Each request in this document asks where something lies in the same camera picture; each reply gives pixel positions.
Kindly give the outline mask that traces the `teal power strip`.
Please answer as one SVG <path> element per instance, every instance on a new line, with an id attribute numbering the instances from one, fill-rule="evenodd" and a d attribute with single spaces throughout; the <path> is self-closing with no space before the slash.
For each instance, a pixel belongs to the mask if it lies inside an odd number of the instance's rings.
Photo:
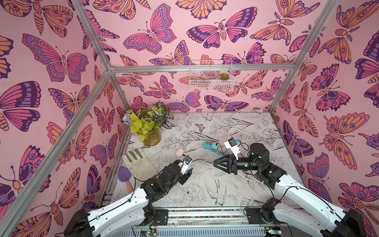
<path id="1" fill-rule="evenodd" d="M 225 152 L 223 151 L 223 148 L 219 143 L 212 143 L 212 142 L 206 141 L 203 144 L 203 149 L 213 154 L 219 155 L 221 157 L 225 155 Z"/>

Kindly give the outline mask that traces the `pink earbud case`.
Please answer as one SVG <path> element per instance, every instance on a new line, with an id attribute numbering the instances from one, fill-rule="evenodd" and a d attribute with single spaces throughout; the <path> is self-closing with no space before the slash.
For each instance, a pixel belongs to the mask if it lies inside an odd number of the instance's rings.
<path id="1" fill-rule="evenodd" d="M 178 149 L 176 152 L 176 156 L 181 157 L 184 154 L 184 150 L 182 148 Z"/>

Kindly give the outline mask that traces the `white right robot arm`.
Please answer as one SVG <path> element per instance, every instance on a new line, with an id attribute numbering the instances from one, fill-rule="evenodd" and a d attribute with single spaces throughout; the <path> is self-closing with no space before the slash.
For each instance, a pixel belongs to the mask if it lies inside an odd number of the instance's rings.
<path id="1" fill-rule="evenodd" d="M 319 197 L 304 187 L 285 170 L 269 160 L 269 151 L 261 143 L 253 143 L 247 157 L 238 157 L 239 147 L 231 147 L 232 154 L 213 163 L 226 173 L 255 171 L 255 178 L 263 185 L 298 204 L 299 211 L 282 202 L 281 198 L 267 200 L 257 214 L 247 215 L 267 224 L 286 223 L 313 237 L 365 237 L 362 216 L 355 210 L 342 208 Z"/>

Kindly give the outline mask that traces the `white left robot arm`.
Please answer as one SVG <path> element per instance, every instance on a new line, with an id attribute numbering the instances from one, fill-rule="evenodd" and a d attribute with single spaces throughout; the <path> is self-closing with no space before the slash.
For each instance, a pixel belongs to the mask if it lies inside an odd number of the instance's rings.
<path id="1" fill-rule="evenodd" d="M 191 160 L 176 160 L 157 175 L 145 180 L 131 194 L 99 209 L 77 211 L 63 232 L 65 237 L 109 237 L 140 224 L 154 221 L 152 204 L 169 193 L 177 184 L 184 184 L 192 174 Z"/>

